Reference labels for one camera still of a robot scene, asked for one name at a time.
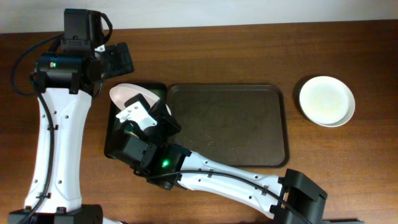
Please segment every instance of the green object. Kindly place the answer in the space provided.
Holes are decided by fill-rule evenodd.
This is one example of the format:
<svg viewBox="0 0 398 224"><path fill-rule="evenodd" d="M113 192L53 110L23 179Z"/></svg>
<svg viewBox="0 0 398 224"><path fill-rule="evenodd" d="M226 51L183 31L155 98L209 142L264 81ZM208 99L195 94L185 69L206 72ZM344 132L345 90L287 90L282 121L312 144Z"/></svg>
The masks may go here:
<svg viewBox="0 0 398 224"><path fill-rule="evenodd" d="M167 166L169 166L169 164L170 162L167 159L165 159L162 163L162 168L166 168Z"/></svg>

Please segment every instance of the black tray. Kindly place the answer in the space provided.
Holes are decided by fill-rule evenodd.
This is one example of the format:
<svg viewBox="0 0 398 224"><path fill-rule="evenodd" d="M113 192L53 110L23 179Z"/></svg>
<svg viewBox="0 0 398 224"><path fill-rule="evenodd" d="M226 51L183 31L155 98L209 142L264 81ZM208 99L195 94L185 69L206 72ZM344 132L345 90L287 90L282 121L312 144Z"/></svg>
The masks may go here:
<svg viewBox="0 0 398 224"><path fill-rule="evenodd" d="M289 144L273 85L175 85L167 104L182 127L172 142L237 167L282 167Z"/></svg>

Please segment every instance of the white wall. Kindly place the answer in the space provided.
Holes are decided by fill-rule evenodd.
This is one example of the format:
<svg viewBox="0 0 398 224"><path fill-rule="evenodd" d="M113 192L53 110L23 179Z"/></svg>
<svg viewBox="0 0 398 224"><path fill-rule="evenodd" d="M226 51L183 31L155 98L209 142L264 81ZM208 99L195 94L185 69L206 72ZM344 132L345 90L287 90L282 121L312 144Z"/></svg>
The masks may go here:
<svg viewBox="0 0 398 224"><path fill-rule="evenodd" d="M398 0L0 0L0 32L63 30L63 10L105 12L115 29L398 19Z"/></svg>

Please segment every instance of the dark gray tray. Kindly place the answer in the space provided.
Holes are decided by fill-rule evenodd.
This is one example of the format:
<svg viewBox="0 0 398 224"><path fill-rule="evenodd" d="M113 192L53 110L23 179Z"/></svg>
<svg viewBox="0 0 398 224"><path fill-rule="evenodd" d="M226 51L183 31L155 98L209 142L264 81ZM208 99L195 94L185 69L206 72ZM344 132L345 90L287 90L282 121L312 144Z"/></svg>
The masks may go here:
<svg viewBox="0 0 398 224"><path fill-rule="evenodd" d="M167 104L182 127L172 142L238 167L282 167L289 144L273 85L175 85Z"/></svg>

